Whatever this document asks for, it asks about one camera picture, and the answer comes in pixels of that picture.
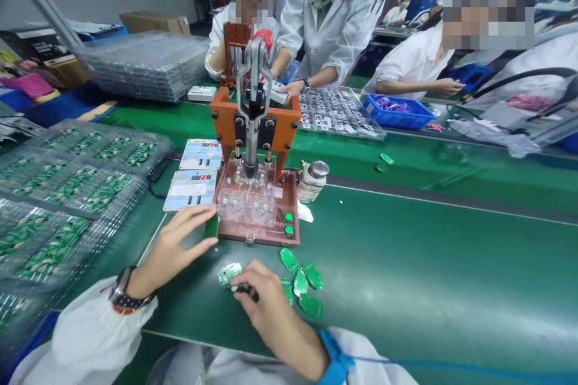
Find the wristwatch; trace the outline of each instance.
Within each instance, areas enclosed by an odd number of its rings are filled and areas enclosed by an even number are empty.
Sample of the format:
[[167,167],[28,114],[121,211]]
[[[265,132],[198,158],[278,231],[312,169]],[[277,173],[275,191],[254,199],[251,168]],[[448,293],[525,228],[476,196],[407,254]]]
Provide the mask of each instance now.
[[123,269],[116,279],[108,299],[113,304],[113,308],[117,313],[127,315],[133,314],[138,309],[146,307],[154,297],[157,295],[157,291],[154,291],[150,296],[145,299],[135,299],[131,298],[126,294],[126,287],[128,286],[128,280],[131,277],[132,272],[136,269],[136,266],[129,266]]
[[309,80],[306,78],[302,78],[299,81],[303,81],[305,83],[305,88],[303,90],[309,90],[311,88],[311,84],[309,84]]

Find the black cable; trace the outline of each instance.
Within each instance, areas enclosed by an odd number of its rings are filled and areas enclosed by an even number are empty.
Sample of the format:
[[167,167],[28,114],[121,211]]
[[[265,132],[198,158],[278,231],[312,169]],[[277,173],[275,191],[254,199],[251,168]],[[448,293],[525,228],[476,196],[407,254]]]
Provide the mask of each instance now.
[[0,123],[0,125],[5,126],[6,128],[14,128],[14,129],[18,129],[19,131],[26,132],[27,134],[31,134],[30,131],[27,131],[26,129],[23,129],[23,128],[19,128],[17,126],[6,125],[5,123]]

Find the cardboard box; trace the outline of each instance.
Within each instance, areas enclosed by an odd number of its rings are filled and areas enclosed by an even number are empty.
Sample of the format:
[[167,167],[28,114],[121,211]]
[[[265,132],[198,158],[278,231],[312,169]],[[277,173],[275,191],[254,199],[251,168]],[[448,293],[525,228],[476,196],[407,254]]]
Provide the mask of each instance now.
[[1,30],[3,39],[22,59],[34,60],[46,66],[74,59],[74,55],[60,43],[56,32],[48,26],[24,26]]
[[36,72],[54,88],[70,90],[85,84],[89,73],[76,59],[53,66],[39,66]]
[[122,13],[119,17],[130,34],[152,30],[191,34],[187,17],[184,15],[166,16],[157,12],[138,11]]

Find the blue wrist strap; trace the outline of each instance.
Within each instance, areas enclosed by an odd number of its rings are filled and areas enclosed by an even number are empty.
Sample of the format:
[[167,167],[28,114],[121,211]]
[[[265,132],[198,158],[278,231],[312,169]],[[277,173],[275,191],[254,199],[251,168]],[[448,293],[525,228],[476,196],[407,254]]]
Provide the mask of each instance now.
[[339,343],[332,333],[326,330],[318,332],[325,350],[331,359],[331,364],[327,367],[324,376],[317,385],[341,385],[347,380],[347,371],[355,366],[351,356],[346,355],[341,350]]

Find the watch strap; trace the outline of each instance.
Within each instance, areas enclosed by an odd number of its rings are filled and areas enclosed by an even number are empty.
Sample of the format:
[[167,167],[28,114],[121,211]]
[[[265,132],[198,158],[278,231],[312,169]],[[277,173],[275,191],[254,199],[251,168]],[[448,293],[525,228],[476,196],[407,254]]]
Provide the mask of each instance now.
[[149,297],[139,300],[131,298],[125,293],[126,287],[128,286],[128,282],[131,278],[131,274],[136,268],[136,266],[130,266],[129,268],[123,269],[123,271],[116,279],[116,284],[113,286],[113,289],[110,293],[109,299],[113,304],[113,309],[119,314],[127,315],[135,313],[138,309],[146,307],[148,304],[150,304],[157,294],[155,291]]
[[355,362],[351,356],[343,353],[339,346],[337,339],[332,333],[327,330],[320,330],[318,332],[321,341],[325,346],[325,350],[331,359],[331,363],[325,370],[325,374],[318,382],[318,385],[335,385],[343,384],[347,381],[348,370],[355,366]]

